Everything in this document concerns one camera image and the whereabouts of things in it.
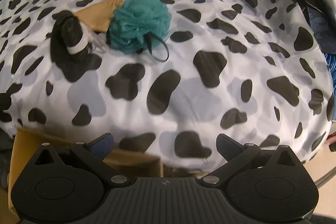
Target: gray cable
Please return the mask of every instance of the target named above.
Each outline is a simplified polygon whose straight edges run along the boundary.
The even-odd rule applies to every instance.
[[[329,180],[331,180],[335,175],[336,175],[336,167],[334,167],[332,170],[330,170],[328,173],[326,173],[323,177],[321,177],[317,181],[315,181],[316,187],[318,189],[321,188]]]

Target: crosshair logo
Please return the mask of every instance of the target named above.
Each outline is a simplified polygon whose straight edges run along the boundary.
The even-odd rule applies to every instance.
[[[171,182],[169,180],[164,180],[163,182],[161,182],[164,186],[169,185]]]

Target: cow print fabric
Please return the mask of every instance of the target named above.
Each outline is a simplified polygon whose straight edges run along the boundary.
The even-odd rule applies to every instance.
[[[69,140],[113,134],[121,149],[213,171],[218,134],[309,160],[334,97],[324,55],[293,0],[161,0],[172,14],[165,63],[94,50],[81,63],[55,20],[103,0],[1,0],[0,127]],[[158,47],[155,55],[164,55]]]

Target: beige floor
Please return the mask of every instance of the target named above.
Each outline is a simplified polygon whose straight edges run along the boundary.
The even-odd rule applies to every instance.
[[[325,145],[318,154],[305,164],[314,181],[336,166],[336,152],[330,152]],[[336,218],[336,176],[319,189],[320,198],[315,209],[316,214]],[[8,211],[7,194],[0,190],[0,224],[15,224],[18,217]]]

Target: coiled blue wire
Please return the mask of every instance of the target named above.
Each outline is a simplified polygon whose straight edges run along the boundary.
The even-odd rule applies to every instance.
[[[324,56],[330,68],[331,77],[333,79],[334,92],[336,92],[336,55],[324,54]]]

